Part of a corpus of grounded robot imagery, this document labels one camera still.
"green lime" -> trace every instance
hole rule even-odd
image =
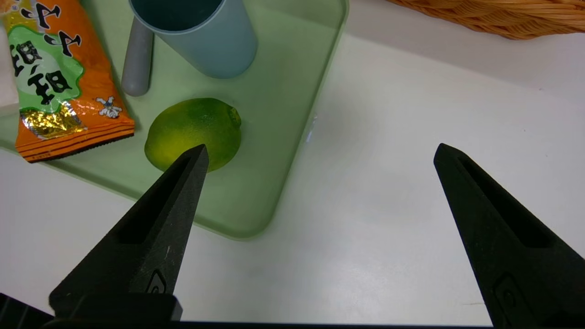
[[[214,98],[180,102],[159,114],[144,145],[146,157],[165,171],[188,149],[205,144],[208,172],[226,165],[240,148],[242,120],[234,107]]]

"blue cup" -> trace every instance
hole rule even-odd
[[[201,73],[233,78],[258,41],[242,0],[129,0],[136,18]]]

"white table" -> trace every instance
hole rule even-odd
[[[269,229],[251,242],[191,230],[184,320],[489,324],[432,164],[440,142],[585,255],[585,35],[513,42],[351,5]],[[50,311],[132,202],[6,152],[0,168],[0,292]]]

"plastic tray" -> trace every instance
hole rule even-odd
[[[132,13],[127,1],[82,1],[120,80]],[[144,155],[154,118],[195,97],[215,97],[242,117],[242,145],[205,179],[195,224],[232,239],[262,233],[278,203],[299,140],[349,11],[347,0],[248,0],[259,38],[251,67],[230,80],[208,78],[155,40],[150,91],[125,97],[136,135],[46,164],[132,199],[161,171]],[[0,146],[14,152],[18,117],[0,118]]]

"snack bag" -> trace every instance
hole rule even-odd
[[[77,0],[0,0],[0,11],[20,102],[16,150],[22,157],[54,159],[134,134]]]

